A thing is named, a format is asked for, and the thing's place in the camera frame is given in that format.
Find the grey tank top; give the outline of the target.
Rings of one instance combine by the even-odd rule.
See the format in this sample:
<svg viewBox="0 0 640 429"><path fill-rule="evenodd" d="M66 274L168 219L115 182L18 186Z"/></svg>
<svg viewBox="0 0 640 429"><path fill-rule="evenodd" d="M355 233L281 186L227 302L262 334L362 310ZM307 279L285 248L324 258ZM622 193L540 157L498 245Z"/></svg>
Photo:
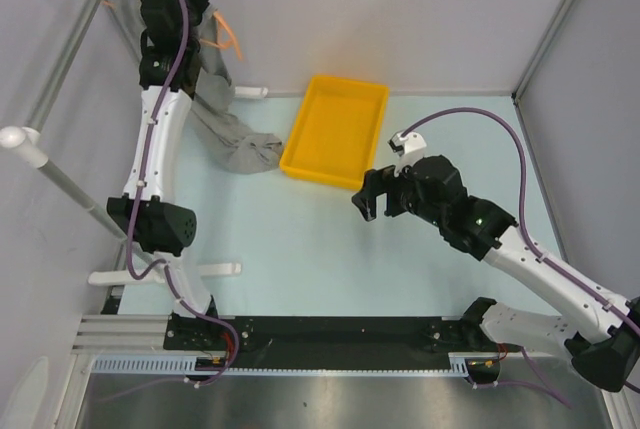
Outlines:
<svg viewBox="0 0 640 429"><path fill-rule="evenodd" d="M139 84L146 113L134 164L136 184L170 173L190 111L204 124L207 144L225 169L239 174L275 169L282 141L254 131L228 111L237 88L221 50L200 42L201 36L217 35L208 16L192 24L185 0L137 1L142 21Z"/></svg>

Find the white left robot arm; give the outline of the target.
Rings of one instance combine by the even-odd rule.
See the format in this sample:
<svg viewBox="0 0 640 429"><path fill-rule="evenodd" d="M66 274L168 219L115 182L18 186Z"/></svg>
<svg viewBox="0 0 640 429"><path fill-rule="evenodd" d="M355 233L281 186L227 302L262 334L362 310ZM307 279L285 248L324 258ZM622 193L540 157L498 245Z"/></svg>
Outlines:
<svg viewBox="0 0 640 429"><path fill-rule="evenodd" d="M141 125L130 176L107 212L126 234L125 264L142 282L163 277L176 314L191 318L186 336L197 347L221 336L214 298L185 259L196 235L195 213L175 202L175 164L201 71L198 27L209 0L139 0Z"/></svg>

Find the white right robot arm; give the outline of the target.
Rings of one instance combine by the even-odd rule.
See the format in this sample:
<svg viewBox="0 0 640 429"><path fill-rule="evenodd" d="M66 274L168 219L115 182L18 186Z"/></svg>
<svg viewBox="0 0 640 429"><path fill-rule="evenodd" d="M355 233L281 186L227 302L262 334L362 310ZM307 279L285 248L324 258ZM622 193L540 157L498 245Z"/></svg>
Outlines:
<svg viewBox="0 0 640 429"><path fill-rule="evenodd" d="M477 299L461 325L473 350L507 343L563 359L586 381L619 392L639 360L639 302L611 292L566 262L528 242L516 219L495 203L472 196L444 156L421 158L401 171L366 172L352 202L376 217L385 196L387 217L414 215L438 229L454 249L510 275L556 310L554 316Z"/></svg>

